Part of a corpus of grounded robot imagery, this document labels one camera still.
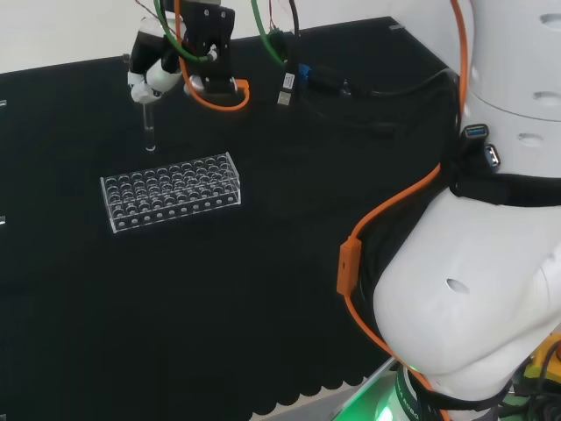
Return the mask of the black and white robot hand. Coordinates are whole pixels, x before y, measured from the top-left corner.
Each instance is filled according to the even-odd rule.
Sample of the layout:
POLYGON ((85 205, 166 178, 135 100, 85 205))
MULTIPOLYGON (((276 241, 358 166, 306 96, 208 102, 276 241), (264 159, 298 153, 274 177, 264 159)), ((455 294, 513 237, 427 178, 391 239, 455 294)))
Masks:
POLYGON ((154 103, 181 79, 179 55, 157 18, 143 18, 131 50, 127 84, 135 103, 154 103))

